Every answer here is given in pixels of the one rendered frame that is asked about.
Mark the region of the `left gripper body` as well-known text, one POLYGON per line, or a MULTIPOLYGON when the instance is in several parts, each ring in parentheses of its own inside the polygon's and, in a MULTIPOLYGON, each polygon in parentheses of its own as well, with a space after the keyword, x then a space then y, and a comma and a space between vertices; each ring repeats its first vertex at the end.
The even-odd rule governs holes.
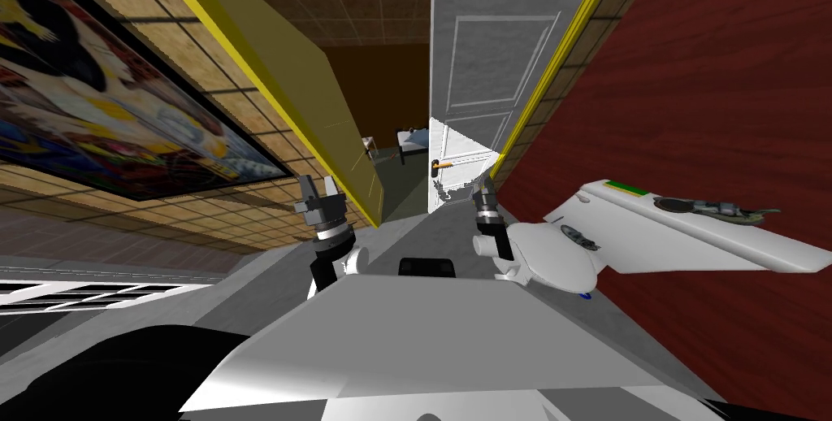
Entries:
POLYGON ((293 207, 294 212, 302 214, 305 224, 312 227, 345 220, 347 212, 346 198, 342 193, 294 202, 293 207))

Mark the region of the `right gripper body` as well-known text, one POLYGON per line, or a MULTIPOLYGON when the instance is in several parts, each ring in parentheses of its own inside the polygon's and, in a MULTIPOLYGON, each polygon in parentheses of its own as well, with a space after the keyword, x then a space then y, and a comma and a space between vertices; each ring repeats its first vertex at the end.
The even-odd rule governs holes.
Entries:
POLYGON ((496 188, 490 175, 482 175, 472 195, 478 211, 497 211, 496 188))

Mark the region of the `bed with blue cover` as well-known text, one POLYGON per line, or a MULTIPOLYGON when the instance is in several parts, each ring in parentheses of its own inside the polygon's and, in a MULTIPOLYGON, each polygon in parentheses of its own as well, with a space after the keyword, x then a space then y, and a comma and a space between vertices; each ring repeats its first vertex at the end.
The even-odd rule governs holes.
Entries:
POLYGON ((398 158, 405 165, 405 157, 424 154, 429 151, 430 132, 428 128, 396 130, 398 158))

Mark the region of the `white panelled door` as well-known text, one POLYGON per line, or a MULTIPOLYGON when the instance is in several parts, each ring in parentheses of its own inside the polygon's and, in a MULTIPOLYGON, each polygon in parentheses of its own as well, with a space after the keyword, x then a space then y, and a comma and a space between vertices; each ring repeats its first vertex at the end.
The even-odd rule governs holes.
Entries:
POLYGON ((427 209, 469 199, 509 141, 583 0, 432 0, 427 209))

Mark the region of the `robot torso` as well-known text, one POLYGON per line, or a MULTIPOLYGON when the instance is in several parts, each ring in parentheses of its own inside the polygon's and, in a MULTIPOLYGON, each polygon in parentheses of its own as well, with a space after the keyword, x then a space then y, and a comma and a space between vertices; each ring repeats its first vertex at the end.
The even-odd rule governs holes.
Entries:
POLYGON ((724 421, 666 350, 637 347, 559 293, 483 279, 346 276, 283 309, 256 299, 211 327, 244 333, 184 403, 194 421, 724 421))

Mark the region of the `colourful framed painting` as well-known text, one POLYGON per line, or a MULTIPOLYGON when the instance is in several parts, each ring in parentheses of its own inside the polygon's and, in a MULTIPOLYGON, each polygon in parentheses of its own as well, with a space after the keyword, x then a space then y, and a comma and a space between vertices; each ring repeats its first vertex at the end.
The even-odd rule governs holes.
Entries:
POLYGON ((0 0, 0 160, 134 201, 289 177, 95 0, 0 0))

